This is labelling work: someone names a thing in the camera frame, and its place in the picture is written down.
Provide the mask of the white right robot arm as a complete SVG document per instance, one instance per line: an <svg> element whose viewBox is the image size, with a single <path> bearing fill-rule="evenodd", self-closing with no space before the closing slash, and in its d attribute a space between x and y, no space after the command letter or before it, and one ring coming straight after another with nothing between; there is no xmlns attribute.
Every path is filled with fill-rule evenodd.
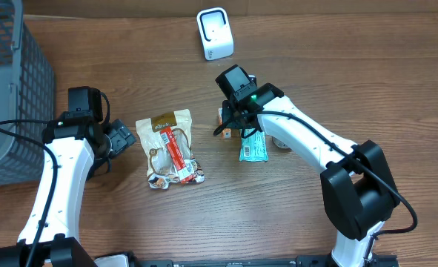
<svg viewBox="0 0 438 267"><path fill-rule="evenodd" d="M296 258L297 266L398 266L395 256L373 251L393 210L403 202L382 149L325 129L277 87L252 81L219 82L230 111L223 128L254 127L284 142L320 176L325 213L337 229L329 254Z"/></svg>

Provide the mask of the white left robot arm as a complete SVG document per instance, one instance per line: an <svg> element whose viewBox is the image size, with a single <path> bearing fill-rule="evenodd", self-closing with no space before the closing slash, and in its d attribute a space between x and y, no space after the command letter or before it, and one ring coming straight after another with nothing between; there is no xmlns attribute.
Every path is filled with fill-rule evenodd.
<svg viewBox="0 0 438 267"><path fill-rule="evenodd" d="M137 266L130 252L93 259L79 242L85 183L135 141L119 119L104 125L90 117L48 122L35 203L17 243L0 248L0 266Z"/></svg>

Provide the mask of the teal wet wipes packet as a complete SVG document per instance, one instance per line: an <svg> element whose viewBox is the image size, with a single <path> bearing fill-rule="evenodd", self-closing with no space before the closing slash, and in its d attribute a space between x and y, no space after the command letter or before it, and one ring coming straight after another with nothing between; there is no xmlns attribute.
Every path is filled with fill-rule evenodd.
<svg viewBox="0 0 438 267"><path fill-rule="evenodd" d="M239 161L267 162L268 152L265 134L256 129L244 129L241 132Z"/></svg>

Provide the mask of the beige snack bag red label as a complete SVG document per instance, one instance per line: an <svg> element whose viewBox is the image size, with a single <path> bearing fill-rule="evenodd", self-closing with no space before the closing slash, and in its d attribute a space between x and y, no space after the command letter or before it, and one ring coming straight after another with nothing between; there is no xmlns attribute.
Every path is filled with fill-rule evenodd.
<svg viewBox="0 0 438 267"><path fill-rule="evenodd" d="M192 116L188 109L136 121L136 132L147 156L147 181L151 188L170 184L196 184L205 174L191 148Z"/></svg>

